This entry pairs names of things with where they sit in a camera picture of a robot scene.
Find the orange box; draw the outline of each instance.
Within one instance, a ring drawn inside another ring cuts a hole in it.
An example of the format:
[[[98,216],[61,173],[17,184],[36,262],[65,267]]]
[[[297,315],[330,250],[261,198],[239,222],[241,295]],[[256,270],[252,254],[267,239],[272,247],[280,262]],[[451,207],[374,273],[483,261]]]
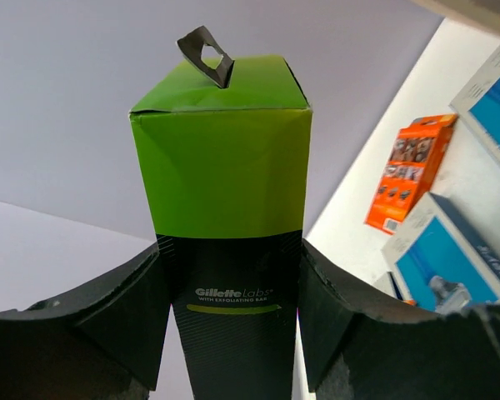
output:
[[[418,118],[400,130],[365,223],[394,233],[432,187],[457,120],[457,114]]]

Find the green box top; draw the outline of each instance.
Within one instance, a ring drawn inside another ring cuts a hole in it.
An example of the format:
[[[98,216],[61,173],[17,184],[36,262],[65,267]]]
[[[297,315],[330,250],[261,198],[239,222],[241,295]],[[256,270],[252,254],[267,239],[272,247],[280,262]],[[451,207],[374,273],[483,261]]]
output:
[[[212,65],[217,62],[218,58],[207,60]],[[305,109],[309,105],[283,57],[269,55],[236,59],[225,89],[189,62],[181,62],[131,113],[279,108]]]

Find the yellow-green line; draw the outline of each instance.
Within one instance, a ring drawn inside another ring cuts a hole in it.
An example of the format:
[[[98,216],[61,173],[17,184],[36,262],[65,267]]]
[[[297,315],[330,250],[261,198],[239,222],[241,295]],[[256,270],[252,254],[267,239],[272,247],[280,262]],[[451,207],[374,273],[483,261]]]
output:
[[[245,307],[245,308],[227,308],[227,307],[208,307],[198,306],[196,304],[188,304],[187,310],[195,311],[197,313],[207,314],[224,314],[224,315],[252,315],[271,313],[272,311],[279,310],[281,307],[278,304],[264,307]]]

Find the gray wall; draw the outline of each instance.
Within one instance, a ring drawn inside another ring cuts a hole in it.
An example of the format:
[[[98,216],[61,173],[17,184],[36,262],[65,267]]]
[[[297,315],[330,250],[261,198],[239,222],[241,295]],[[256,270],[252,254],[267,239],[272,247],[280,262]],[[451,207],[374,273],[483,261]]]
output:
[[[151,238],[127,112],[206,24],[285,56],[311,100],[309,228],[438,21],[408,0],[1,1],[0,201]]]

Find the blue and white box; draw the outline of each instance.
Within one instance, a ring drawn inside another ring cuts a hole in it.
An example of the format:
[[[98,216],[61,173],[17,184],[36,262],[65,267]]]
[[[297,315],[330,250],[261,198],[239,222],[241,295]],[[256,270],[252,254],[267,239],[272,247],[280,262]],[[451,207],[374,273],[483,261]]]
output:
[[[421,308],[500,303],[500,257],[444,197],[426,193],[382,252],[403,299]]]
[[[453,99],[451,106],[500,163],[500,47]]]

